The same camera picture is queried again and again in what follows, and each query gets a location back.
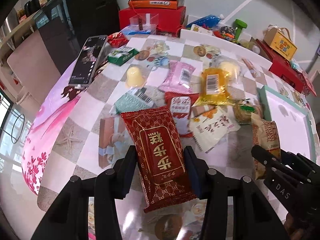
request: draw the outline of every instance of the red snack package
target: red snack package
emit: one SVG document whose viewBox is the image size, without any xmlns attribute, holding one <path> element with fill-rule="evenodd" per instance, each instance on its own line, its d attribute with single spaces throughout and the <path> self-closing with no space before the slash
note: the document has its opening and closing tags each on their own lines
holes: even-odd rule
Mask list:
<svg viewBox="0 0 320 240">
<path fill-rule="evenodd" d="M 164 100 L 170 109 L 180 137 L 192 137 L 192 132 L 189 130 L 190 110 L 198 97 L 199 94 L 185 95 L 174 92 L 164 94 Z"/>
<path fill-rule="evenodd" d="M 128 42 L 129 40 L 121 32 L 113 33 L 108 36 L 108 43 L 113 48 L 119 48 Z"/>
<path fill-rule="evenodd" d="M 196 198 L 191 192 L 182 145 L 168 106 L 122 113 L 121 117 L 137 149 L 148 204 L 144 212 Z"/>
</svg>

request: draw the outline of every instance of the blue plastic bag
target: blue plastic bag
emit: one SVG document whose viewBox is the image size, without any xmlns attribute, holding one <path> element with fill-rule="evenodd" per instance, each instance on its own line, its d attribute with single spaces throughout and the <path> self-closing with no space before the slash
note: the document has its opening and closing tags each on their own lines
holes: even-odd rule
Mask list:
<svg viewBox="0 0 320 240">
<path fill-rule="evenodd" d="M 194 22 L 189 23 L 186 26 L 186 28 L 191 28 L 191 25 L 193 25 L 193 24 L 196 24 L 200 27 L 203 27 L 203 25 L 205 25 L 208 28 L 213 28 L 223 19 L 224 19 L 224 16 L 222 14 L 220 14 L 219 16 L 215 16 L 215 15 L 210 14 L 205 17 L 202 17 L 201 19 L 198 19 Z"/>
</svg>

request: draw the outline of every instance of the brown snack bag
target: brown snack bag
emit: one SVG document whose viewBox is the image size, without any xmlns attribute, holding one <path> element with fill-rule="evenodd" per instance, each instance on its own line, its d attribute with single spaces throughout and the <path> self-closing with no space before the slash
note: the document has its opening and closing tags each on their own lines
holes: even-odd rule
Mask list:
<svg viewBox="0 0 320 240">
<path fill-rule="evenodd" d="M 253 144 L 259 145 L 273 154 L 278 160 L 281 159 L 280 141 L 276 122 L 266 121 L 259 115 L 251 114 Z M 266 168 L 253 159 L 255 179 L 264 179 Z"/>
</svg>

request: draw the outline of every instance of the red box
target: red box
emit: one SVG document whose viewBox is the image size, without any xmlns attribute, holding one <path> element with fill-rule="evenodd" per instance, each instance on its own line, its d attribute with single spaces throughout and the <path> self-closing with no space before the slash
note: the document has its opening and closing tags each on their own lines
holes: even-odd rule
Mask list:
<svg viewBox="0 0 320 240">
<path fill-rule="evenodd" d="M 272 62 L 269 69 L 273 74 L 277 75 L 279 78 L 287 82 L 298 92 L 302 92 L 304 84 L 301 81 L 298 73 L 292 69 L 290 63 L 272 48 L 270 48 L 264 41 L 256 39 L 257 45 L 265 52 L 264 57 Z"/>
<path fill-rule="evenodd" d="M 175 35 L 184 21 L 186 14 L 186 7 L 181 6 L 176 10 L 162 9 L 162 8 L 135 8 L 137 13 L 145 14 L 159 14 L 158 27 L 161 32 L 168 32 Z M 130 24 L 130 18 L 135 16 L 136 13 L 132 8 L 126 8 L 119 11 L 120 29 L 127 27 Z"/>
</svg>

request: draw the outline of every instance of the smartphone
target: smartphone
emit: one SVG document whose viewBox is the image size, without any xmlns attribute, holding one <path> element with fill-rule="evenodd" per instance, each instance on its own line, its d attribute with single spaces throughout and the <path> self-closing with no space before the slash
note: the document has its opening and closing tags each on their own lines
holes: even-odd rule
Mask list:
<svg viewBox="0 0 320 240">
<path fill-rule="evenodd" d="M 69 79 L 69 86 L 84 89 L 92 83 L 93 75 L 106 52 L 107 35 L 89 37 L 77 58 Z"/>
</svg>

